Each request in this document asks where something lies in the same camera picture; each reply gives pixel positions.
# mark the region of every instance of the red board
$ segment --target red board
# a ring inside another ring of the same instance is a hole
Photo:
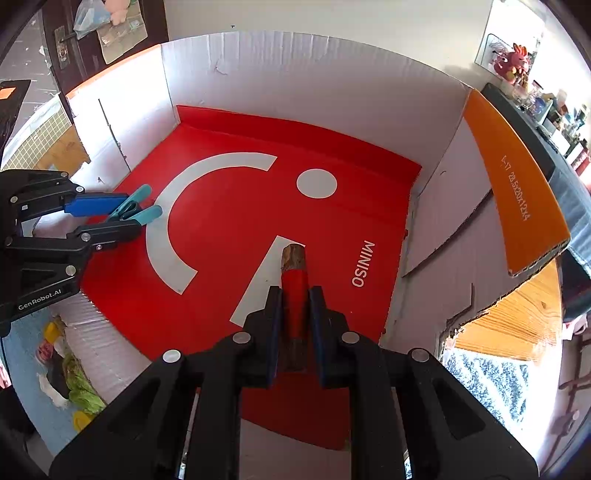
[[[276,236],[306,246],[310,285],[351,329],[378,340],[384,328],[419,166],[360,140],[298,122],[180,107],[181,124],[120,185],[144,183],[153,202],[185,168],[222,153],[277,157],[265,170],[223,168],[192,182],[168,222],[178,256],[198,271],[183,294],[156,274],[145,234],[93,257],[83,289],[96,307],[151,359],[176,348],[210,348],[239,330],[229,321]],[[337,182],[310,198],[297,179],[311,169]],[[363,286],[360,252],[373,244]],[[277,259],[277,270],[280,259]],[[246,390],[242,416],[298,440],[342,449],[349,437],[346,391],[322,391],[313,374],[280,374],[269,391]]]

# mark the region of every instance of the red plush toy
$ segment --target red plush toy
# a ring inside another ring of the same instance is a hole
[[[513,43],[513,50],[499,54],[495,62],[495,72],[503,77],[511,85],[515,84],[517,77],[530,69],[530,60],[527,57],[527,48]]]

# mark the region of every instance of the plush toy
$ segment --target plush toy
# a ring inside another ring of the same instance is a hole
[[[495,62],[495,72],[503,77],[511,85],[527,73],[530,69],[530,61],[527,57],[527,49],[513,43],[513,51],[499,54]]]
[[[105,8],[111,14],[111,23],[119,25],[127,19],[127,9],[131,0],[105,0]]]

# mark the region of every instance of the door handle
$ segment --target door handle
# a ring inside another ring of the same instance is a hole
[[[70,56],[66,42],[71,38],[76,38],[76,32],[66,35],[66,28],[62,25],[53,31],[53,35],[56,39],[57,59],[60,63],[60,70],[63,70],[70,64]]]

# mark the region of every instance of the paper sheet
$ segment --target paper sheet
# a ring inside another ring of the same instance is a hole
[[[139,2],[129,6],[127,20],[114,27],[108,23],[97,30],[105,63],[109,65],[148,38]]]

